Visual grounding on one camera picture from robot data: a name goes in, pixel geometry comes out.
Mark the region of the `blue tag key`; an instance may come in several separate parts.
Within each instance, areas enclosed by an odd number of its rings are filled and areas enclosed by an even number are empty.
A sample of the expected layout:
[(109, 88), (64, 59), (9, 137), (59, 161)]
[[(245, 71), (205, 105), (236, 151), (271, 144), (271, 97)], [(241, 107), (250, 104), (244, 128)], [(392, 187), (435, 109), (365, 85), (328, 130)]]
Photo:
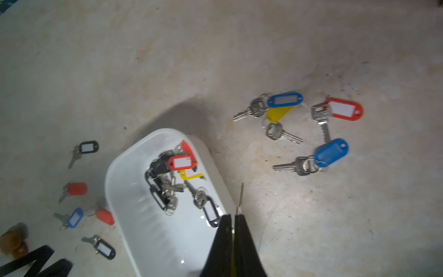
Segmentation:
[(344, 139), (337, 138), (320, 146), (311, 156), (297, 157), (291, 163), (273, 165), (272, 169), (276, 172), (293, 172), (301, 177), (314, 175), (327, 171), (333, 163), (344, 158), (348, 152), (348, 143)]

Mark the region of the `black frame tag key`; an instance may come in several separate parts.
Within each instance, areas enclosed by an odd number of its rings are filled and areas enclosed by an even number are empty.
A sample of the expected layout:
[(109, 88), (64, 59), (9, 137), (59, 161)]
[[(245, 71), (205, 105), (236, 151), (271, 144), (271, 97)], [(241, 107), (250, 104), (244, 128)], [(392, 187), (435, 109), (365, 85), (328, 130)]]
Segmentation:
[(98, 235), (89, 238), (83, 237), (81, 240), (91, 244), (95, 248), (96, 254), (102, 255), (108, 260), (113, 260), (116, 257), (116, 250)]

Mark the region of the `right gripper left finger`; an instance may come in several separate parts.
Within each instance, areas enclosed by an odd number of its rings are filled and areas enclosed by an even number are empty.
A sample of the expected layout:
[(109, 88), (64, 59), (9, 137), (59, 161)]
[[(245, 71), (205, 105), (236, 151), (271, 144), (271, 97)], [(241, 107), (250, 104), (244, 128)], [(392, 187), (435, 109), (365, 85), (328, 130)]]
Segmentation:
[(233, 247), (232, 217), (221, 217), (201, 277), (230, 277)]

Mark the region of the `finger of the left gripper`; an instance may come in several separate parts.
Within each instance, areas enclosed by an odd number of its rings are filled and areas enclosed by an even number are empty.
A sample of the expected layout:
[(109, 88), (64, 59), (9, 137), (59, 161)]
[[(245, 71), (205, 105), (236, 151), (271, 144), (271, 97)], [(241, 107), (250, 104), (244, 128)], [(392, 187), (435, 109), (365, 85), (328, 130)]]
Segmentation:
[(16, 259), (6, 265), (1, 266), (1, 276), (5, 277), (20, 268), (25, 267), (33, 262), (31, 268), (25, 273), (25, 277), (36, 277), (40, 274), (43, 266), (48, 262), (50, 257), (54, 254), (54, 250), (48, 245), (44, 245), (29, 254)]
[(67, 259), (60, 259), (45, 270), (39, 272), (36, 277), (68, 277), (73, 263)]

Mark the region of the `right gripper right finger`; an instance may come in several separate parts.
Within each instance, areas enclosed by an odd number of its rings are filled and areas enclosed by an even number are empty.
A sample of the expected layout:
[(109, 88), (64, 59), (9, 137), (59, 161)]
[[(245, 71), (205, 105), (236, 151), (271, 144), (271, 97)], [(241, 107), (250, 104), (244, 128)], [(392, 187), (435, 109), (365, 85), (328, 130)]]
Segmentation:
[(235, 216), (234, 261), (237, 277), (266, 277), (246, 218)]

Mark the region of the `blue white label tag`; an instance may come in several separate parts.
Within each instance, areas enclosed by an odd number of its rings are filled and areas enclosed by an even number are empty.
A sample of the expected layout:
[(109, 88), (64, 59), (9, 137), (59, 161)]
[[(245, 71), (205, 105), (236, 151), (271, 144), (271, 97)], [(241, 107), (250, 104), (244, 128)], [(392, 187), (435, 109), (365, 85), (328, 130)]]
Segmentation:
[(265, 118), (266, 112), (270, 108), (295, 107), (301, 105), (304, 97), (295, 91), (271, 95), (264, 93), (260, 97), (253, 99), (248, 108), (233, 116), (233, 121), (239, 121), (244, 118)]

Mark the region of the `red white tag key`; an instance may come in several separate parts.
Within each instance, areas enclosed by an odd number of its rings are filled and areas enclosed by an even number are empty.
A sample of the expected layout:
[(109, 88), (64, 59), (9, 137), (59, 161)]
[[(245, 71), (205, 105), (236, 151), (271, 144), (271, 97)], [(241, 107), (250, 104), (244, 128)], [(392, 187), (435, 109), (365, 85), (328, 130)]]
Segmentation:
[(363, 107), (349, 100), (327, 97), (322, 103), (311, 107), (311, 117), (323, 132), (324, 142), (330, 143), (328, 122), (331, 117), (346, 121), (357, 121), (364, 114)]

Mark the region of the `yellow tag key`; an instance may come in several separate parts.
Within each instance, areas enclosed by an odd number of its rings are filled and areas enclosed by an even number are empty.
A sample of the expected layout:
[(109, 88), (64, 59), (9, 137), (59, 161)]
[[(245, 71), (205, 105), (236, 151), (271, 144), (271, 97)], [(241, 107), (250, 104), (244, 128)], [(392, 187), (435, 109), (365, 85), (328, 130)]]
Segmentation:
[(287, 140), (295, 144), (303, 143), (302, 138), (286, 132), (280, 122), (292, 109), (293, 107), (270, 108), (266, 112), (266, 117), (262, 120), (262, 127), (267, 138), (273, 141)]

